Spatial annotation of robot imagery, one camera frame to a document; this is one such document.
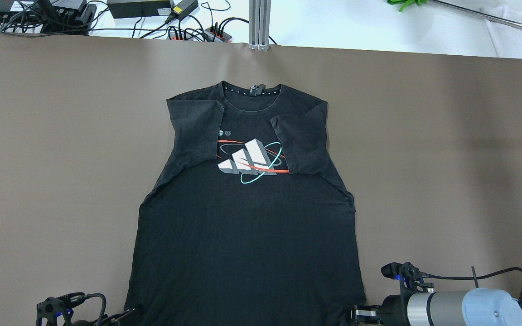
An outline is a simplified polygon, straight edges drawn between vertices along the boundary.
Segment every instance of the light blue joint cap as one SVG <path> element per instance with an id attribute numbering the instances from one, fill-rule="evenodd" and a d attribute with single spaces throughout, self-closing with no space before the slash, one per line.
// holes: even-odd
<path id="1" fill-rule="evenodd" d="M 462 316 L 467 326 L 522 326 L 522 311 L 509 293 L 477 288 L 462 299 Z"/>

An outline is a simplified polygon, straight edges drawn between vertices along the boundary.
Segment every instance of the table surface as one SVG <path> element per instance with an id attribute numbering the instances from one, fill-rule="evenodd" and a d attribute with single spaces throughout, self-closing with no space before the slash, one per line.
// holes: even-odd
<path id="1" fill-rule="evenodd" d="M 212 20 L 220 22 L 228 17 L 249 19 L 248 1 L 229 0 L 229 2 L 231 5 L 229 10 L 211 13 L 199 7 L 193 15 L 204 27 L 210 26 Z M 448 0 L 448 2 L 473 10 L 500 5 L 522 10 L 522 0 Z M 209 0 L 209 4 L 215 9 L 228 7 L 225 0 Z M 323 5 L 323 2 L 304 0 L 273 1 L 269 34 L 280 45 L 290 46 L 483 57 L 505 56 L 495 52 L 487 23 L 480 17 L 431 2 L 421 6 L 412 5 L 404 12 L 398 12 L 398 8 L 399 6 L 387 4 L 385 0 L 330 0 L 326 5 Z M 130 29 L 137 20 L 137 18 L 113 19 L 110 12 L 107 12 L 99 19 L 96 28 Z M 138 27 L 154 29 L 163 21 L 164 17 L 146 17 Z M 181 26 L 197 28 L 198 23 L 186 18 Z M 225 31 L 233 36 L 234 42 L 248 42 L 248 25 L 241 21 L 231 21 Z M 94 31 L 91 35 L 131 37 L 132 31 L 103 30 Z"/>

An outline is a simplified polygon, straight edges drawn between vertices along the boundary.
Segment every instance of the metal rod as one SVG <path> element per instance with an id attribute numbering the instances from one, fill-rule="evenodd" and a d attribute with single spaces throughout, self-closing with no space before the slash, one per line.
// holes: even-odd
<path id="1" fill-rule="evenodd" d="M 487 14 L 487 13 L 477 12 L 475 10 L 471 10 L 471 9 L 468 9 L 468 8 L 459 7 L 459 6 L 456 6 L 456 5 L 453 5 L 453 4 L 448 4 L 447 2 L 443 2 L 443 1 L 440 1 L 440 0 L 429 0 L 429 2 L 434 2 L 437 5 L 446 6 L 448 8 L 460 10 L 462 12 L 475 14 L 475 15 L 478 15 L 478 16 L 480 16 L 482 18 L 485 18 L 485 19 L 487 19 L 489 21 L 494 21 L 494 22 L 497 22 L 497 23 L 501 23 L 503 25 L 507 25 L 507 26 L 510 26 L 510 27 L 515 27 L 516 29 L 522 29 L 522 23 L 518 23 L 518 22 L 513 21 L 513 20 L 504 19 L 504 18 L 501 18 L 501 17 L 493 16 L 491 14 Z"/>

